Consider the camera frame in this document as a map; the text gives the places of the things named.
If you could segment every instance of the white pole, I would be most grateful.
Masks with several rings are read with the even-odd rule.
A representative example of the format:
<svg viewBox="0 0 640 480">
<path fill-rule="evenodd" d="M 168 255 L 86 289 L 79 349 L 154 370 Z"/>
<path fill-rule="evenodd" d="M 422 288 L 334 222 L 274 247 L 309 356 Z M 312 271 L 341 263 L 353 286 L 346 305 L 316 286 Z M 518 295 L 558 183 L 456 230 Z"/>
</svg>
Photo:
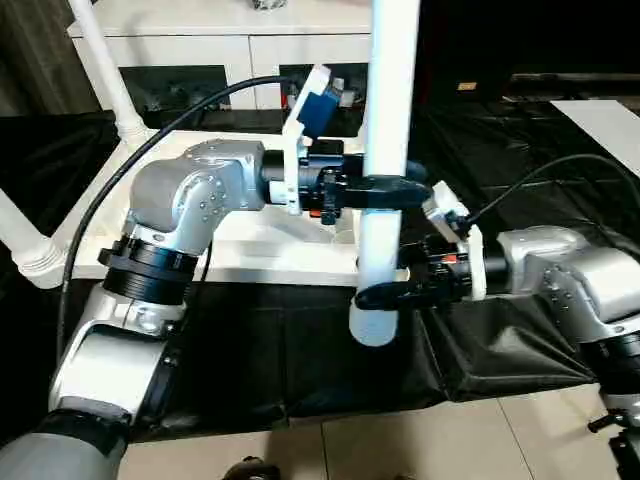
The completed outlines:
<svg viewBox="0 0 640 480">
<path fill-rule="evenodd" d="M 11 250 L 20 273 L 40 288 L 60 284 L 63 254 L 0 189 L 0 242 Z"/>
<path fill-rule="evenodd" d="M 405 175 L 420 0 L 374 0 L 364 175 Z M 401 213 L 365 210 L 360 223 L 358 291 L 394 280 Z M 349 327 L 361 343 L 395 336 L 397 312 L 351 306 Z"/>
<path fill-rule="evenodd" d="M 107 88 L 111 105 L 116 114 L 116 127 L 120 138 L 136 142 L 136 137 L 144 136 L 147 129 L 136 112 L 131 96 L 124 84 L 120 70 L 113 61 L 104 35 L 93 13 L 91 0 L 69 0 L 69 5 L 82 28 L 84 39 L 93 54 L 100 76 Z"/>
</svg>

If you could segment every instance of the gray robot arm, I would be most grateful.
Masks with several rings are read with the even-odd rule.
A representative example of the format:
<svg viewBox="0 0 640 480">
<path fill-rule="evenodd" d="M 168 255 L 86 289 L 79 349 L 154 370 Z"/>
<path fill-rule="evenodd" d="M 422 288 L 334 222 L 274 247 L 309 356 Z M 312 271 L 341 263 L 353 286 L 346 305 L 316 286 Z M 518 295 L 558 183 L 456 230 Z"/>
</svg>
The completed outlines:
<svg viewBox="0 0 640 480">
<path fill-rule="evenodd" d="M 624 427 L 610 446 L 620 477 L 640 478 L 640 264 L 621 250 L 590 245 L 566 228 L 504 232 L 497 240 L 498 251 L 484 256 L 490 293 L 537 295 L 547 302 L 559 330 L 600 382 L 609 413 L 590 430 Z M 436 243 L 401 249 L 401 266 L 409 266 L 417 281 L 371 287 L 356 297 L 358 306 L 424 308 L 468 298 L 468 254 Z"/>
<path fill-rule="evenodd" d="M 130 428 L 162 410 L 176 366 L 171 338 L 214 230 L 260 210 L 260 142 L 211 141 L 136 176 L 122 238 L 85 306 L 52 383 L 50 414 L 0 451 L 3 480 L 111 480 Z"/>
</svg>

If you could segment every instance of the blue object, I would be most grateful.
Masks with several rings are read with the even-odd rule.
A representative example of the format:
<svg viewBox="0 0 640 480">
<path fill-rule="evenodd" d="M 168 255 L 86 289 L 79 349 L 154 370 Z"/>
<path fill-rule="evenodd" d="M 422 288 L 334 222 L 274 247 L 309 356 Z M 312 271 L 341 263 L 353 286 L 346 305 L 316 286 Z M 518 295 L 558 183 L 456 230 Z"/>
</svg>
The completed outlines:
<svg viewBox="0 0 640 480">
<path fill-rule="evenodd" d="M 340 103 L 340 94 L 333 88 L 327 88 L 322 95 L 309 93 L 304 102 L 298 121 L 304 125 L 303 135 L 316 139 L 322 135 Z"/>
</svg>

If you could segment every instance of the black backdrop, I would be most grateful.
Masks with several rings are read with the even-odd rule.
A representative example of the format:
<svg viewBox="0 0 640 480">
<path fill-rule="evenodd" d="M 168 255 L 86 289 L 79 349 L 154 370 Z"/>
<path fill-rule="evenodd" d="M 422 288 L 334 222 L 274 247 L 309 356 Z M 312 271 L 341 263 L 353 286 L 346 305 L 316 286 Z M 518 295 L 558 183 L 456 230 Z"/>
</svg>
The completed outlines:
<svg viewBox="0 0 640 480">
<path fill-rule="evenodd" d="M 7 152 L 2 187 L 44 233 L 53 232 L 115 146 L 111 121 L 109 114 L 0 120 Z M 550 105 L 440 107 L 412 122 L 411 158 L 428 167 L 432 182 L 449 182 L 471 209 L 529 168 L 577 152 L 603 153 Z M 485 237 L 555 224 L 637 251 L 636 214 L 610 172 L 584 163 L 551 175 L 483 218 Z M 403 241 L 428 231 L 419 212 L 407 212 L 403 224 Z M 0 439 L 6 440 L 46 411 L 58 292 L 32 287 L 1 253 Z M 74 282 L 75 318 L 91 286 Z M 422 408 L 593 380 L 535 299 L 407 312 L 396 340 L 370 349 L 348 332 L 352 294 L 207 285 L 167 414 L 137 439 L 269 429 L 293 418 Z"/>
</svg>

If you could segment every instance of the tile floor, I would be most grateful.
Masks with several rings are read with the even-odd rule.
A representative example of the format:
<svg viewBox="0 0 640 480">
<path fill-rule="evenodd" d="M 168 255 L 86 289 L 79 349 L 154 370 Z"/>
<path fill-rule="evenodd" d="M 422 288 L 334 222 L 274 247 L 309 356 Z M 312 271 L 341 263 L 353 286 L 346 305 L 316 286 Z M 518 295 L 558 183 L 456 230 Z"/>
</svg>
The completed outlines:
<svg viewBox="0 0 640 480">
<path fill-rule="evenodd" d="M 616 480 L 597 386 L 130 447 L 119 480 L 219 480 L 247 455 L 284 480 Z"/>
</svg>

